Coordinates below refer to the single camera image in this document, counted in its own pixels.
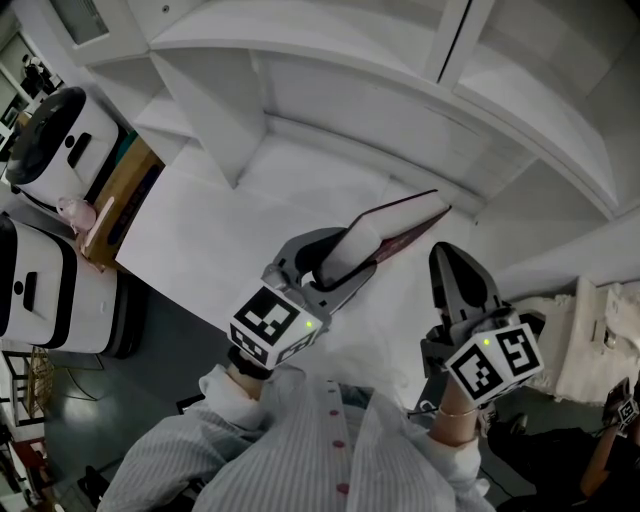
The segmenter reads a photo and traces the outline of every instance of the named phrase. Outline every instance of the white cloth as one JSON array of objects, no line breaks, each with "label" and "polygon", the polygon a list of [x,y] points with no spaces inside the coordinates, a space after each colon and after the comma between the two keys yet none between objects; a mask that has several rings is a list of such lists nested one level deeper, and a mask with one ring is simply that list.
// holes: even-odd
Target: white cloth
[{"label": "white cloth", "polygon": [[336,383],[286,365],[259,403],[221,367],[200,384],[205,400],[163,420],[129,451],[100,512],[151,510],[198,478],[207,485],[197,512],[493,510],[475,485],[477,440],[437,443],[379,393],[358,430]]}]

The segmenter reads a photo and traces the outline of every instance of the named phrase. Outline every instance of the person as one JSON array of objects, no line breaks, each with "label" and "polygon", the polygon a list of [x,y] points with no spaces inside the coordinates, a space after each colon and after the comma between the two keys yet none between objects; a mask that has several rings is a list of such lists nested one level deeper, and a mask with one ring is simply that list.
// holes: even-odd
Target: person
[{"label": "person", "polygon": [[26,79],[22,86],[32,98],[35,98],[41,89],[47,94],[55,91],[56,88],[51,83],[51,75],[38,57],[23,55],[22,68]]},{"label": "person", "polygon": [[477,410],[455,381],[427,432],[371,389],[286,364],[264,380],[249,356],[230,359],[200,379],[201,402],[129,450],[99,512],[167,507],[197,481],[194,511],[494,510],[476,479]]},{"label": "person", "polygon": [[44,73],[44,66],[42,65],[42,61],[38,57],[31,57],[28,54],[23,55],[22,66],[24,68],[25,75],[27,74],[27,69],[29,68],[29,66],[33,66],[39,75]]},{"label": "person", "polygon": [[[640,399],[640,380],[634,389]],[[580,428],[526,434],[526,415],[511,421],[494,418],[487,432],[491,451],[536,486],[535,496],[517,497],[499,512],[524,510],[617,510],[635,500],[640,481],[640,417],[620,436],[616,417],[619,400],[607,401],[599,438]]]}]

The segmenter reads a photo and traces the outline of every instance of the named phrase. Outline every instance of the gray floor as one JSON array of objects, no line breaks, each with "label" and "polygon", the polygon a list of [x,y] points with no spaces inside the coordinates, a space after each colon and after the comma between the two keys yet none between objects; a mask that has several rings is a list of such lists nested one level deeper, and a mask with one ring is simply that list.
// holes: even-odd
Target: gray floor
[{"label": "gray floor", "polygon": [[[227,364],[226,336],[208,323],[151,291],[143,336],[136,353],[124,360],[102,357],[105,371],[73,376],[97,402],[82,397],[65,371],[57,371],[45,435],[57,494],[70,512],[82,506],[72,488],[85,466],[101,468],[109,479],[131,445],[160,419],[177,414],[176,402],[198,394],[198,378],[217,363]],[[56,365],[96,368],[93,356],[56,353]]]},{"label": "gray floor", "polygon": [[[226,364],[228,342],[224,334],[170,300],[151,292],[146,306],[143,337],[138,351],[125,360],[102,358],[105,371],[73,371],[83,389],[99,398],[82,397],[66,372],[58,371],[54,398],[45,424],[49,457],[59,483],[58,495],[70,512],[93,510],[74,482],[87,465],[110,466],[110,479],[129,447],[161,418],[176,414],[175,403],[198,394],[198,377],[216,363]],[[58,353],[59,365],[95,368],[90,356]],[[531,390],[520,390],[498,403],[501,418],[517,412],[529,414],[529,432],[580,426],[600,426],[600,410],[568,402],[555,403]],[[532,494],[533,486],[495,457],[481,441],[483,471],[504,489],[492,484],[488,499],[498,505],[513,496]]]}]

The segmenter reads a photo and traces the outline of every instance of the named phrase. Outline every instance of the pink object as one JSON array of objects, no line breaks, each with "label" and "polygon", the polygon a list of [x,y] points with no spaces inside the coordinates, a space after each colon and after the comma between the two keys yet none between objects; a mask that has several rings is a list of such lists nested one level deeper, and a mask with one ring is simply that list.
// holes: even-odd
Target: pink object
[{"label": "pink object", "polygon": [[87,232],[96,223],[96,211],[82,199],[62,197],[58,199],[56,209],[58,214],[69,222],[76,233]]}]

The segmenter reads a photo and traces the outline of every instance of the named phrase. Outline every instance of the cable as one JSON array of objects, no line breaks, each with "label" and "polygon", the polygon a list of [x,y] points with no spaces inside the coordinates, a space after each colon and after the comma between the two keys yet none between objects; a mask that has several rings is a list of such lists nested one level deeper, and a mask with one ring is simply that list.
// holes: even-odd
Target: cable
[{"label": "cable", "polygon": [[510,498],[515,498],[515,496],[513,494],[511,494],[510,492],[508,492],[504,487],[502,487],[502,485],[500,485],[498,483],[498,481],[493,478],[486,469],[484,469],[482,466],[480,466],[480,471],[482,471],[485,475],[487,475],[487,477],[489,477],[489,480],[491,480],[494,484],[496,484],[498,487],[500,487],[500,489],[502,489],[502,492],[505,493],[507,496],[509,496]]}]

